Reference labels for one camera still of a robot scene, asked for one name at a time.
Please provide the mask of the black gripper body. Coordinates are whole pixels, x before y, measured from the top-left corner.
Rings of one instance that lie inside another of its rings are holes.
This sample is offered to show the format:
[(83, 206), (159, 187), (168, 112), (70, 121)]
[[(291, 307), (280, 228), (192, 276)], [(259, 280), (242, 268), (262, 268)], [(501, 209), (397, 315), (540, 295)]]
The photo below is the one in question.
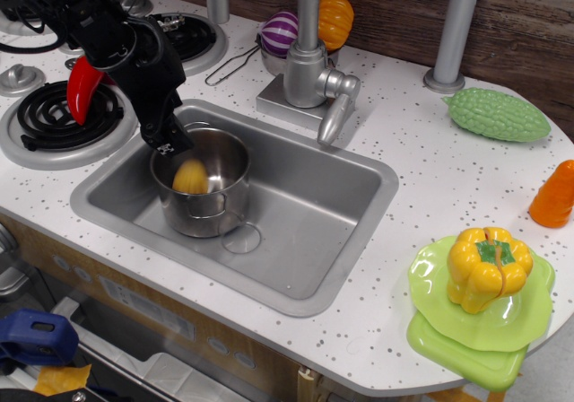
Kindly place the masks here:
[(87, 57), (128, 98), (146, 144), (168, 157), (194, 147), (174, 114), (181, 105), (177, 88), (185, 72), (157, 21), (129, 17), (110, 24), (95, 47), (87, 49)]

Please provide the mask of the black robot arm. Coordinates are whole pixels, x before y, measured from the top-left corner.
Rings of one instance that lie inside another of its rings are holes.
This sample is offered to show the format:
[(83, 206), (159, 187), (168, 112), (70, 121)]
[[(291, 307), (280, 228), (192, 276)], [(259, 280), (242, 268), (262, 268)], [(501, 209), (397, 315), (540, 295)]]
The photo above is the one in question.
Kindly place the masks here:
[(193, 148), (174, 114), (181, 104), (177, 88), (186, 80), (184, 69), (153, 18), (129, 15), (119, 0), (1, 0), (1, 6), (29, 9), (57, 35), (48, 46), (30, 48), (31, 54), (63, 43), (82, 48), (90, 66), (127, 96), (151, 148), (169, 157)]

